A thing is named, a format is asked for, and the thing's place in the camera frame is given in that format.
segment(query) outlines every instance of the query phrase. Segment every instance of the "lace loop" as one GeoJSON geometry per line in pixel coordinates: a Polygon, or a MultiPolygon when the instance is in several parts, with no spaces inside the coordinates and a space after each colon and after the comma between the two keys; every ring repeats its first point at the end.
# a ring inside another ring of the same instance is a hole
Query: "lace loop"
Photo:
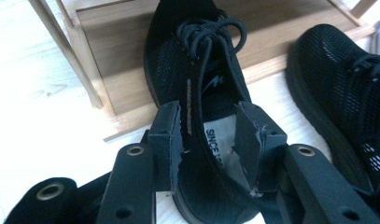
{"type": "Polygon", "coordinates": [[[240,33],[239,43],[230,49],[231,53],[237,53],[246,42],[246,28],[242,22],[230,19],[224,11],[220,11],[217,21],[197,19],[181,23],[177,27],[176,36],[190,53],[191,58],[196,59],[198,48],[203,40],[210,38],[215,41],[223,38],[227,42],[232,41],[227,30],[228,26],[236,27],[240,33]]]}
{"type": "Polygon", "coordinates": [[[380,78],[380,55],[366,54],[363,57],[355,60],[353,63],[353,69],[355,73],[370,72],[370,78],[373,81],[380,78]]]}

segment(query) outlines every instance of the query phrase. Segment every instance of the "white floor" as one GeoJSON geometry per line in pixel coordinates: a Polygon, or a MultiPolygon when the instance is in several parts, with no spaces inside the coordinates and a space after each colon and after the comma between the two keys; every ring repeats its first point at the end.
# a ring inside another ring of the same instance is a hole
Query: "white floor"
{"type": "MultiPolygon", "coordinates": [[[[61,18],[55,2],[48,2],[61,18]]],[[[363,19],[380,20],[380,1],[363,19]]],[[[359,44],[367,46],[367,41],[359,44]]],[[[292,102],[284,74],[248,88],[254,104],[284,129],[290,144],[308,144],[328,155],[324,140],[292,102]]],[[[118,150],[138,142],[147,128],[105,143],[100,125],[84,88],[30,4],[0,0],[0,223],[44,179],[65,176],[81,186],[107,173],[118,150]]],[[[185,223],[168,193],[158,193],[157,200],[159,223],[185,223]]],[[[251,222],[262,223],[262,218],[251,222]]]]}

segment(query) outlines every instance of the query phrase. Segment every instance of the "black sneaker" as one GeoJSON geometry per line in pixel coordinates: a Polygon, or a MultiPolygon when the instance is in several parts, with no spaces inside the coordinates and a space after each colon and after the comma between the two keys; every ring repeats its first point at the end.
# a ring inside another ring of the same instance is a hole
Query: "black sneaker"
{"type": "Polygon", "coordinates": [[[325,137],[332,162],[352,184],[380,186],[380,56],[333,26],[309,29],[289,54],[297,106],[325,137]]]}
{"type": "Polygon", "coordinates": [[[240,21],[211,0],[161,0],[148,31],[145,72],[157,106],[181,105],[182,162],[176,206],[189,223],[242,223],[258,209],[228,172],[235,105],[250,102],[235,53],[246,41],[240,21]],[[227,26],[236,27],[236,47],[227,26]]]}

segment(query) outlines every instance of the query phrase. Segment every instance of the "shoe sole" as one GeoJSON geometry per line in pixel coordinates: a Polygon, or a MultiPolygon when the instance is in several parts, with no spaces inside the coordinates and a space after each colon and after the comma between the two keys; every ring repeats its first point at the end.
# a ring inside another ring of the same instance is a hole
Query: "shoe sole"
{"type": "Polygon", "coordinates": [[[296,105],[327,141],[332,155],[332,163],[349,183],[367,191],[373,191],[373,185],[366,168],[355,149],[339,129],[323,112],[321,105],[312,96],[303,78],[296,45],[291,48],[286,69],[286,81],[296,105]]]}

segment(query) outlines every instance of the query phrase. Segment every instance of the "wooden shelf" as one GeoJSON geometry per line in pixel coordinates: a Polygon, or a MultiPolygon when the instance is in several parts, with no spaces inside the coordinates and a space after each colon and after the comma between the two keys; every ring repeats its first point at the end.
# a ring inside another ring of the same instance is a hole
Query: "wooden shelf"
{"type": "MultiPolygon", "coordinates": [[[[158,2],[63,1],[72,47],[104,106],[101,112],[108,123],[105,140],[150,124],[156,114],[143,71],[143,49],[158,2]]],[[[355,40],[374,32],[338,1],[215,3],[246,25],[247,42],[237,57],[247,84],[283,70],[289,45],[314,25],[332,24],[355,40]]],[[[235,31],[232,35],[233,42],[238,41],[235,31]]]]}

